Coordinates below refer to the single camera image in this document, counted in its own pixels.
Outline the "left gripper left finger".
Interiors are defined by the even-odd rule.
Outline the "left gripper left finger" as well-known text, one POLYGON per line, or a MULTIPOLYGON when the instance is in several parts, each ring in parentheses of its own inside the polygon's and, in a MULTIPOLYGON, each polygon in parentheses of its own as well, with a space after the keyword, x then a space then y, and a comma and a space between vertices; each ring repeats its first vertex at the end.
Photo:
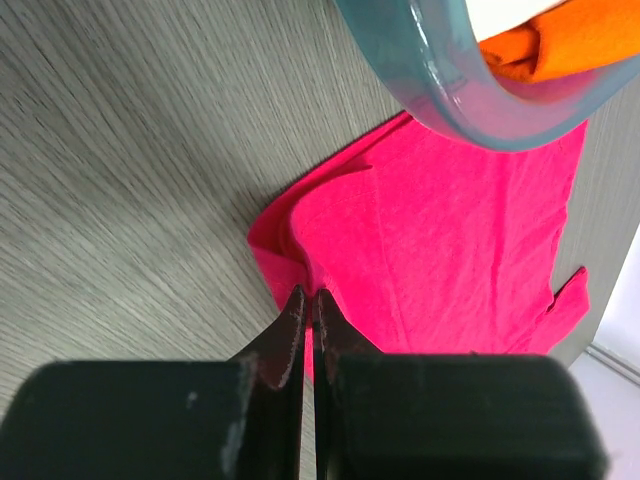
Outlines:
POLYGON ((227 360, 59 361, 1 424, 5 479, 295 479, 305 295, 227 360))

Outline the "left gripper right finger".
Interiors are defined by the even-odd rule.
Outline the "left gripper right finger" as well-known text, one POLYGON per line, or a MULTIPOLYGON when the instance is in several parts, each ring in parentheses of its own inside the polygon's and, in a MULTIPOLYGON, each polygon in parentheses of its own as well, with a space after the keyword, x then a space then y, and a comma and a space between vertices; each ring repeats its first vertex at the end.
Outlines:
POLYGON ((320 479, 603 479, 568 370, 540 355, 379 350, 327 290, 312 306, 320 479))

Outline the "pink t shirt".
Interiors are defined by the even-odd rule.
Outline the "pink t shirt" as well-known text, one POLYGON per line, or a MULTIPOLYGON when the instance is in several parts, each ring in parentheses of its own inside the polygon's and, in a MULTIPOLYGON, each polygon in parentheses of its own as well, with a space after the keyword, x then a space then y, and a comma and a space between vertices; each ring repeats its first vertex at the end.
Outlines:
POLYGON ((587 129, 499 153, 400 113, 274 200, 247 241, 275 303, 327 289, 387 353, 546 354, 590 307, 551 286, 587 129))

